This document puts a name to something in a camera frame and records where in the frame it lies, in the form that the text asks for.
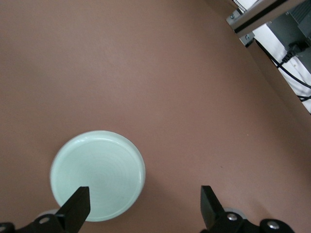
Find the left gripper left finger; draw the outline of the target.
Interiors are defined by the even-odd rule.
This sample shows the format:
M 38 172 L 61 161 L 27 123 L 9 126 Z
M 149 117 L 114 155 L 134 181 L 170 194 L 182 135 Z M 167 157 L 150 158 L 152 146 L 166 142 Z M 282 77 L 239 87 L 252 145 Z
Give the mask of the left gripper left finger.
M 26 233 L 77 233 L 90 213 L 89 188 L 79 187 L 55 214 L 38 217 Z

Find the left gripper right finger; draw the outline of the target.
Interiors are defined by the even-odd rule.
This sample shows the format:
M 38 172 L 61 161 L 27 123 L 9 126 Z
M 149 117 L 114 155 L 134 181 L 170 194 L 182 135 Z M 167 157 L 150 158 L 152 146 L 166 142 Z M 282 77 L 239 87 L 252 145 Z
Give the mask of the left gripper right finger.
M 203 233 L 259 233 L 259 226 L 241 215 L 225 211 L 211 186 L 201 186 L 201 214 L 205 223 Z

